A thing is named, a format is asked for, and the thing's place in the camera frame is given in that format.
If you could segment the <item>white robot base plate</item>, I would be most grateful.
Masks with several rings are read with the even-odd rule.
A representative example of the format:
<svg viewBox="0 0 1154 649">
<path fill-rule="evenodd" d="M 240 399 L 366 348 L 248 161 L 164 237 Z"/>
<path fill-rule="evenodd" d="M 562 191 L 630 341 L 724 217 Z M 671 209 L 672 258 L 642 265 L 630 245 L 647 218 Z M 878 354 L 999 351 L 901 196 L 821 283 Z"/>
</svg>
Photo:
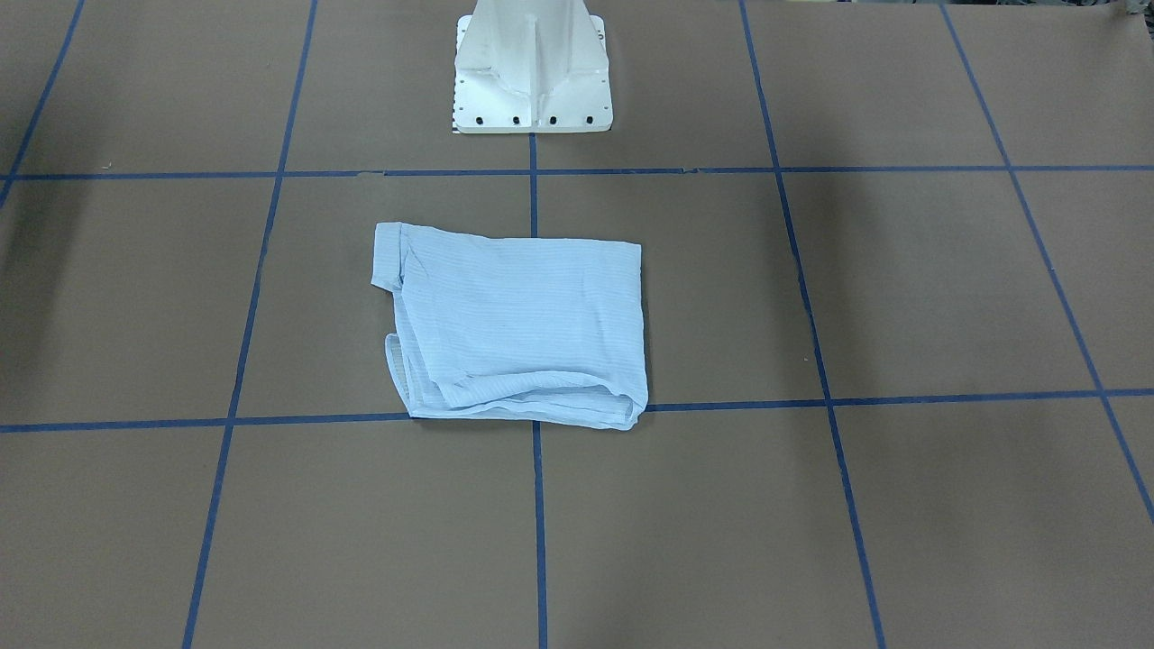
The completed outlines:
<svg viewBox="0 0 1154 649">
<path fill-rule="evenodd" d="M 478 1 L 456 22 L 457 134 L 610 130 L 606 25 L 582 1 Z"/>
</svg>

